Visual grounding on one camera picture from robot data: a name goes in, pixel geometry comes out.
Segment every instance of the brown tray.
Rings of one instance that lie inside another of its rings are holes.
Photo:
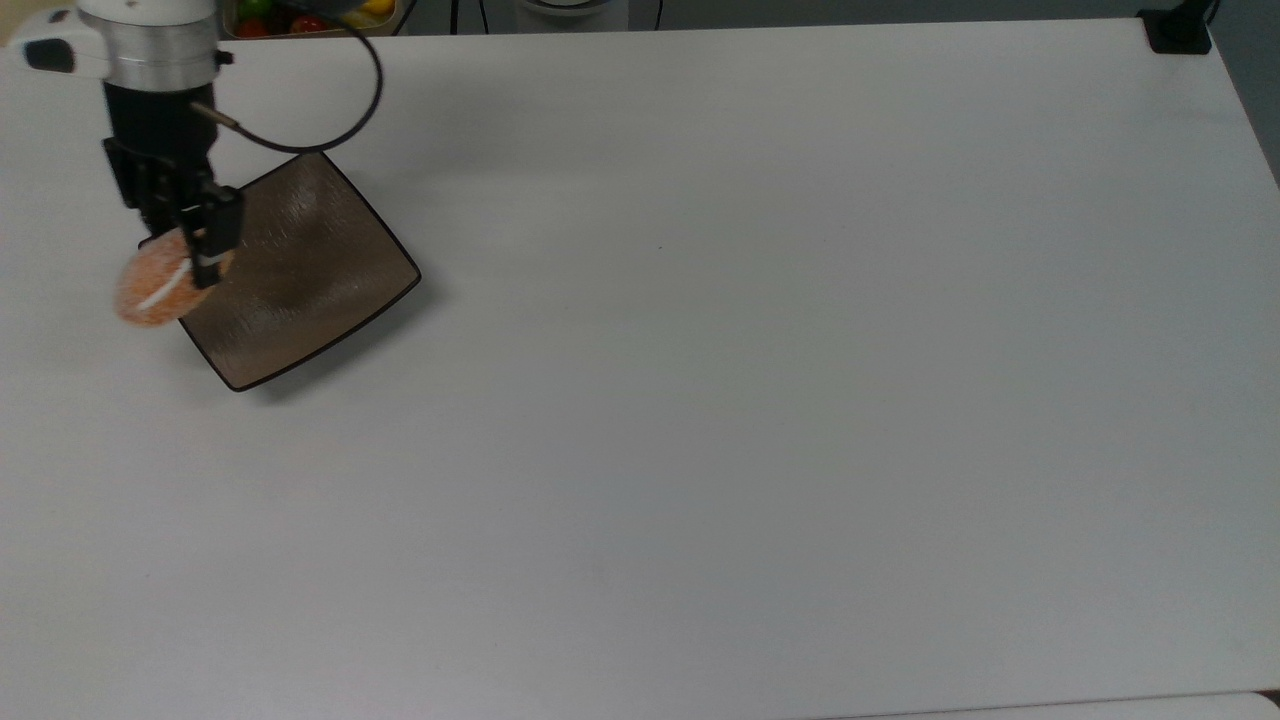
[[[243,192],[234,261],[180,320],[236,392],[333,347],[422,279],[387,223],[324,154],[300,155]]]

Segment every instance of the floor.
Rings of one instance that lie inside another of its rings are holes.
[[[484,0],[490,32],[515,32],[513,3]],[[630,0],[631,28],[650,29],[659,0]],[[1170,0],[662,0],[659,29],[812,24],[1132,18]],[[417,0],[406,32],[442,35],[448,0]],[[483,33],[480,0],[462,0],[458,31]],[[1253,129],[1280,177],[1280,1],[1222,0],[1212,26]]]

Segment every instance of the round sponge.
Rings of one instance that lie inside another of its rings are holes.
[[[227,272],[232,255],[223,255],[220,273]],[[147,241],[124,266],[115,288],[115,314],[132,325],[154,328],[191,313],[212,290],[196,287],[186,238],[174,228]]]

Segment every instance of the red fruit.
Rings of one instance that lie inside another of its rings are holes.
[[[271,35],[266,31],[262,18],[250,18],[236,26],[236,37],[266,37]]]
[[[289,26],[289,32],[320,32],[329,29],[329,24],[315,15],[298,15],[298,19],[293,20]]]

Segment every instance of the robotic arm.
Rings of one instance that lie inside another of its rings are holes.
[[[308,9],[338,15],[358,5]],[[216,284],[244,215],[239,191],[218,184],[209,165],[212,83],[234,60],[218,49],[216,0],[78,0],[29,18],[9,51],[32,69],[102,81],[111,122],[102,146],[124,205],[155,236],[180,228],[196,287]]]

